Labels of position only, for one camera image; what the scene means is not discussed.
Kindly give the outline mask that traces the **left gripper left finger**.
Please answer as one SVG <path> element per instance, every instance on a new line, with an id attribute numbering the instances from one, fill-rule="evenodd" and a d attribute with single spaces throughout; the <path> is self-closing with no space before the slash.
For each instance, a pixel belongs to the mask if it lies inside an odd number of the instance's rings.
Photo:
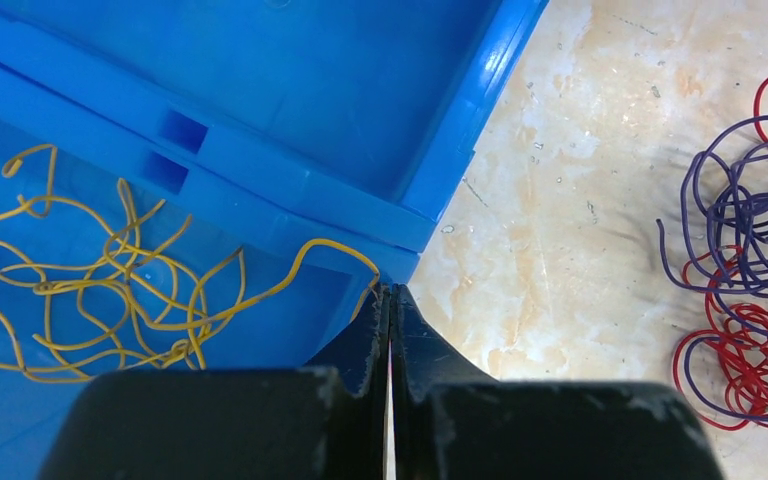
<path id="1" fill-rule="evenodd" d="M 325 375 L 320 479 L 386 477 L 390 290 L 376 285 L 351 323 L 307 366 Z"/>

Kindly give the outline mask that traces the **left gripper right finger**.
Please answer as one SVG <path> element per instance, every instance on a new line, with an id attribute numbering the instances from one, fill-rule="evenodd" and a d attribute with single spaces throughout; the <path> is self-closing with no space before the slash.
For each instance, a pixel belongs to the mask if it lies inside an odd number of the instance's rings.
<path id="1" fill-rule="evenodd" d="M 445 450 L 455 430 L 444 410 L 428 397 L 437 387 L 496 380 L 424 319 L 402 284 L 390 289 L 390 352 L 396 477 L 446 479 Z"/>

